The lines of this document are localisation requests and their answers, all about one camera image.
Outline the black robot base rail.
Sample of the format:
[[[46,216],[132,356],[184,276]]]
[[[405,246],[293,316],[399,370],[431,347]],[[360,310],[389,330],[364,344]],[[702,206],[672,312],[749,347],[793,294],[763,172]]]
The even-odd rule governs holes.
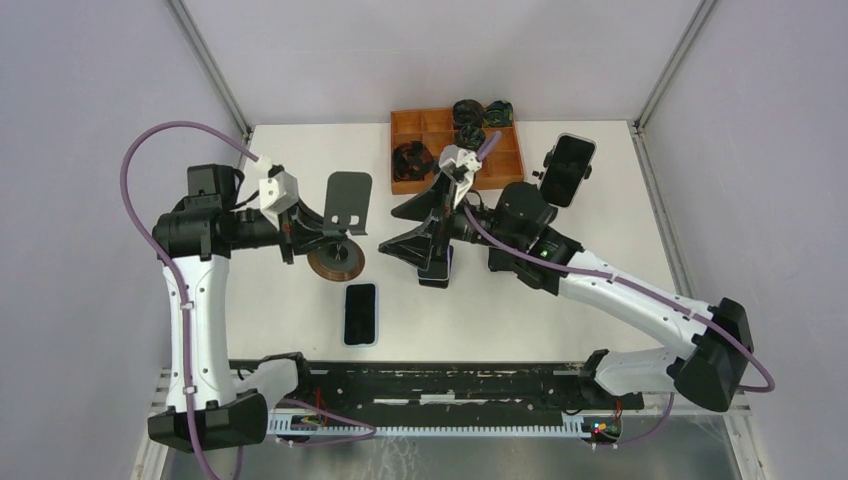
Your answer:
[[[318,361],[298,363],[289,398],[377,427],[553,426],[580,413],[636,411],[580,376],[580,363]]]

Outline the blue-case smartphone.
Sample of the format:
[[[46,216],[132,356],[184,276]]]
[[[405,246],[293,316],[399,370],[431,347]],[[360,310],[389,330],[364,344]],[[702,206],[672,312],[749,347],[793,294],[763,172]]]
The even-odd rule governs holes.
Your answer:
[[[377,288],[373,283],[349,285],[345,290],[343,344],[371,346],[377,342]]]

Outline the wooden-base grey phone stand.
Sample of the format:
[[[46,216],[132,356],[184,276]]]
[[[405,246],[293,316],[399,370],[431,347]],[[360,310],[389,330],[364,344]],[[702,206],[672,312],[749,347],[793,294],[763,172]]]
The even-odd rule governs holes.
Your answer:
[[[366,235],[373,180],[365,172],[337,171],[327,181],[322,233],[326,245],[307,255],[321,278],[347,282],[365,267],[365,254],[352,236]]]

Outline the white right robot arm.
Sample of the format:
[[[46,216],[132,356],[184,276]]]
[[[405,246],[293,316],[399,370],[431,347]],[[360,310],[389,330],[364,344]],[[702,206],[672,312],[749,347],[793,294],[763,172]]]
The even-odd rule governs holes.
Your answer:
[[[592,306],[656,340],[656,349],[590,355],[577,392],[591,408],[657,392],[726,412],[746,389],[742,379],[754,355],[742,304],[724,298],[711,305],[669,293],[612,266],[552,228],[556,208],[529,183],[509,184],[490,208],[470,204],[455,182],[439,175],[391,214],[418,225],[378,250],[415,267],[420,283],[448,283],[452,241],[484,245],[490,271],[513,273],[531,289]]]

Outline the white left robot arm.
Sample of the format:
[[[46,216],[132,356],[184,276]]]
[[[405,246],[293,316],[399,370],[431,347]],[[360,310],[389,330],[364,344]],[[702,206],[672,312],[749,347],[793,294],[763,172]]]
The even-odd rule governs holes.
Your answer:
[[[234,379],[225,319],[233,252],[277,247],[285,263],[303,255],[319,276],[336,282],[365,266],[361,248],[345,232],[324,232],[322,217],[303,202],[282,213],[280,226],[257,209],[240,208],[243,179],[229,166],[189,168],[187,195],[152,230],[169,293],[172,364],[165,410],[147,427],[151,440],[182,452],[258,444],[280,399],[297,408],[314,394],[299,352],[265,357],[247,379]]]

